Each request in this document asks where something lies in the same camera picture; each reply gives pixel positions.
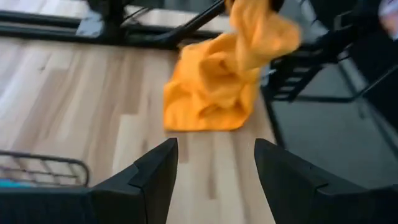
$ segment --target wire basket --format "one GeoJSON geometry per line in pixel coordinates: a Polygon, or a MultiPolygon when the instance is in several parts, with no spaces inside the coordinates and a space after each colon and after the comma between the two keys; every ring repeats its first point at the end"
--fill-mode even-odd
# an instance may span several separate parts
{"type": "Polygon", "coordinates": [[[82,161],[0,150],[0,187],[87,187],[82,161]]]}

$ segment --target yellow cloth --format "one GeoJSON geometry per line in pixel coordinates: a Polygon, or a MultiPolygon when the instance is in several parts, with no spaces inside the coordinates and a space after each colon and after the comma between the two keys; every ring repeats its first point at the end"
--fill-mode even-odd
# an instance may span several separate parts
{"type": "Polygon", "coordinates": [[[182,49],[164,88],[165,129],[241,127],[253,111],[261,67],[300,44],[299,27],[272,11],[268,0],[226,5],[236,33],[182,49]]]}

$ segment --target yellow towel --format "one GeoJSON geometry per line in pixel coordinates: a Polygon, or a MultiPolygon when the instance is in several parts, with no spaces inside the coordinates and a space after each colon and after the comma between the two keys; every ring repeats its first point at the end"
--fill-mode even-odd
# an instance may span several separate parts
{"type": "Polygon", "coordinates": [[[261,67],[299,47],[299,27],[272,11],[268,0],[226,5],[236,33],[182,49],[164,88],[165,129],[241,127],[253,111],[261,67]]]}

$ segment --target metal bar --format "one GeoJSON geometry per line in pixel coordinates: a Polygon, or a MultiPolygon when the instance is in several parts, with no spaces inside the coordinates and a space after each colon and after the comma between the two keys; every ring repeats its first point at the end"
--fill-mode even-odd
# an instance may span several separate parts
{"type": "MultiPolygon", "coordinates": [[[[39,160],[48,160],[48,161],[57,161],[57,162],[65,162],[68,164],[76,164],[80,167],[83,168],[85,176],[84,176],[84,186],[87,186],[89,181],[90,181],[90,171],[85,163],[82,161],[79,161],[77,159],[66,159],[66,158],[61,158],[61,157],[55,157],[55,156],[43,156],[43,155],[34,155],[34,154],[29,154],[29,153],[24,153],[24,152],[15,152],[15,151],[4,151],[0,150],[0,156],[11,156],[14,159],[17,158],[25,158],[25,159],[39,159],[39,160]]],[[[59,177],[64,177],[67,174],[56,174],[59,177]]]]}
{"type": "Polygon", "coordinates": [[[33,183],[37,183],[37,179],[36,179],[35,175],[34,175],[31,171],[29,171],[29,170],[27,169],[26,165],[25,165],[24,163],[22,163],[22,162],[19,160],[19,158],[13,157],[12,159],[14,160],[14,162],[15,162],[17,165],[19,165],[19,167],[21,168],[21,171],[22,171],[22,172],[25,172],[25,173],[27,173],[27,174],[29,175],[29,177],[31,178],[31,181],[32,181],[33,183]]]}
{"type": "Polygon", "coordinates": [[[76,176],[75,183],[76,183],[76,184],[81,184],[81,180],[80,180],[80,178],[79,178],[79,175],[77,174],[75,168],[73,168],[72,164],[68,163],[68,167],[69,167],[69,169],[70,169],[70,172],[71,172],[73,175],[76,176]]]}
{"type": "Polygon", "coordinates": [[[294,101],[296,102],[312,102],[312,103],[351,103],[354,97],[333,97],[333,96],[307,96],[299,95],[294,101]]]}
{"type": "Polygon", "coordinates": [[[36,171],[36,170],[15,169],[15,168],[9,168],[9,167],[4,167],[4,166],[0,166],[0,170],[6,171],[6,172],[28,172],[30,174],[53,175],[56,177],[66,177],[66,178],[71,178],[71,179],[77,178],[76,175],[71,175],[71,174],[55,174],[55,173],[48,173],[48,172],[36,171]]]}
{"type": "Polygon", "coordinates": [[[81,19],[62,16],[43,16],[39,14],[10,12],[0,10],[0,22],[16,22],[20,24],[32,24],[40,26],[56,26],[74,28],[80,24],[81,19]]]}
{"type": "Polygon", "coordinates": [[[52,172],[51,167],[45,162],[45,160],[40,160],[40,163],[42,164],[44,169],[54,178],[54,182],[61,184],[60,179],[56,174],[54,174],[54,172],[52,172]]]}
{"type": "Polygon", "coordinates": [[[387,78],[390,74],[392,74],[394,71],[398,69],[398,65],[394,65],[392,68],[390,68],[386,73],[384,73],[382,76],[380,76],[377,80],[369,84],[366,88],[363,90],[359,91],[357,94],[355,94],[354,98],[359,98],[365,95],[369,90],[374,88],[377,84],[379,84],[381,81],[383,81],[385,78],[387,78]]]}
{"type": "Polygon", "coordinates": [[[125,39],[89,38],[75,35],[70,30],[48,30],[41,28],[0,26],[0,35],[23,39],[53,40],[62,42],[78,42],[84,44],[103,44],[116,46],[148,47],[165,50],[177,50],[177,44],[170,42],[164,35],[130,35],[125,39]]]}
{"type": "MultiPolygon", "coordinates": [[[[123,26],[126,28],[129,34],[151,34],[160,35],[168,32],[172,32],[175,27],[162,27],[162,26],[145,26],[137,24],[127,24],[123,26]]],[[[197,30],[187,35],[186,38],[197,38],[197,39],[214,39],[219,36],[220,32],[213,32],[207,30],[197,30]]]]}
{"type": "Polygon", "coordinates": [[[211,21],[214,17],[220,15],[225,11],[224,0],[217,0],[212,6],[204,12],[195,16],[186,24],[174,29],[172,32],[166,34],[169,42],[179,43],[184,38],[194,33],[197,29],[211,21]]]}

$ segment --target black wire rack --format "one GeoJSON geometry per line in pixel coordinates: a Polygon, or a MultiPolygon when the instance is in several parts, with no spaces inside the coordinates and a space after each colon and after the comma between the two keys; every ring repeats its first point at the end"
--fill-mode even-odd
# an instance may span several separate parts
{"type": "Polygon", "coordinates": [[[26,187],[87,187],[90,172],[76,159],[0,150],[0,182],[26,187]]]}

